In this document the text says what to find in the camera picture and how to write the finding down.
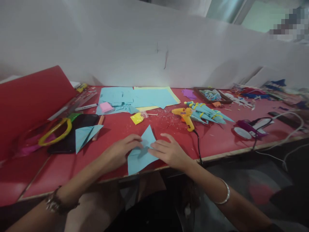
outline tray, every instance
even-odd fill
[[[194,87],[193,90],[207,103],[220,102],[221,104],[231,104],[233,102],[230,98],[225,96],[219,89],[216,89],[216,90],[220,93],[222,97],[221,101],[210,101],[204,96],[204,94],[200,92],[200,90],[214,90],[214,88]]]

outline hand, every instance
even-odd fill
[[[142,138],[139,135],[131,134],[107,148],[96,161],[104,173],[113,171],[126,163],[126,154],[130,150],[135,147],[143,148],[141,141]]]
[[[157,140],[150,145],[153,149],[148,149],[148,152],[151,155],[164,161],[170,167],[185,172],[187,167],[194,163],[194,160],[192,160],[183,151],[183,149],[171,135],[161,134],[161,136],[168,138],[170,143],[164,140]]]

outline pink eraser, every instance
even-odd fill
[[[108,102],[101,103],[100,108],[102,110],[102,113],[105,113],[107,111],[111,111],[114,109]]]

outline yellow ring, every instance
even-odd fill
[[[67,123],[68,127],[66,129],[66,131],[60,135],[58,138],[55,138],[54,140],[50,141],[50,142],[45,142],[45,140],[52,134],[54,133],[62,124]],[[57,143],[60,140],[64,139],[64,137],[66,137],[68,135],[68,133],[71,131],[72,129],[72,122],[71,119],[69,118],[63,118],[61,120],[60,123],[58,123],[54,128],[52,128],[49,132],[47,132],[42,138],[39,139],[38,144],[42,147],[44,146],[49,146],[51,144]]]

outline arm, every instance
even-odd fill
[[[161,134],[170,140],[157,140],[151,144],[149,153],[163,160],[170,167],[187,174],[200,185],[213,202],[223,202],[227,197],[227,188],[222,180],[212,175],[192,160],[169,134]],[[257,231],[266,229],[272,223],[258,208],[247,201],[238,192],[230,188],[230,199],[217,207],[239,231]]]
[[[119,140],[104,151],[97,159],[86,166],[61,187],[57,196],[62,204],[69,207],[76,204],[81,195],[102,175],[117,169],[126,163],[126,154],[135,147],[143,147],[142,138],[138,135],[129,135]],[[7,232],[12,231],[47,231],[60,216],[46,210],[46,203],[42,201],[25,216],[13,224]]]

